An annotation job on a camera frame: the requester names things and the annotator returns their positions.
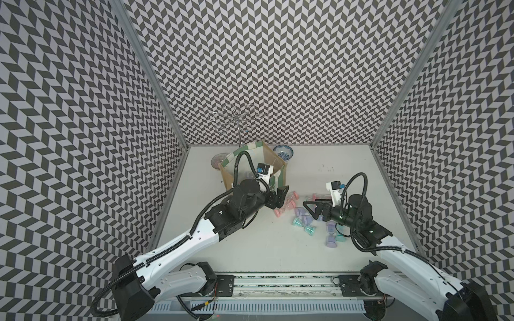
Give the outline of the brown green canvas bag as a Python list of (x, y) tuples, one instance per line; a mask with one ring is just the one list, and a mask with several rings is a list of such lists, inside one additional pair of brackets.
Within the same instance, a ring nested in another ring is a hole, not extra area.
[(278, 187), (284, 187), (286, 183), (286, 162), (281, 159), (265, 142), (258, 141), (244, 145), (234, 152), (229, 153), (220, 163), (220, 172), (226, 190), (233, 186), (235, 178), (236, 158), (242, 152), (247, 152), (252, 159), (253, 168), (257, 171), (260, 163), (270, 166), (270, 173), (264, 178), (270, 189), (275, 191)]

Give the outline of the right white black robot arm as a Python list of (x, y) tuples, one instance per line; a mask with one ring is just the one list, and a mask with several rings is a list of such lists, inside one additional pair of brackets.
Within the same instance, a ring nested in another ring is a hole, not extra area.
[(349, 227), (356, 249), (377, 257), (360, 271), (362, 294), (391, 296), (427, 320), (497, 319), (485, 287), (445, 273), (406, 247), (373, 220), (365, 196), (352, 195), (344, 206), (327, 199), (306, 201), (303, 206), (314, 218)]

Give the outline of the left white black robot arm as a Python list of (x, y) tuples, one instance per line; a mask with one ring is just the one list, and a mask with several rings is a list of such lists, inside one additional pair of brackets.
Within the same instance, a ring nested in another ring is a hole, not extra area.
[(217, 276), (208, 263), (197, 263), (188, 270), (175, 268), (248, 227), (263, 207), (282, 207), (289, 186), (262, 191), (262, 182), (243, 180), (211, 200), (190, 230), (136, 258), (128, 254), (118, 258), (111, 281), (93, 299), (90, 313), (98, 318), (119, 315), (121, 320), (138, 320), (160, 300), (188, 293), (210, 294)]

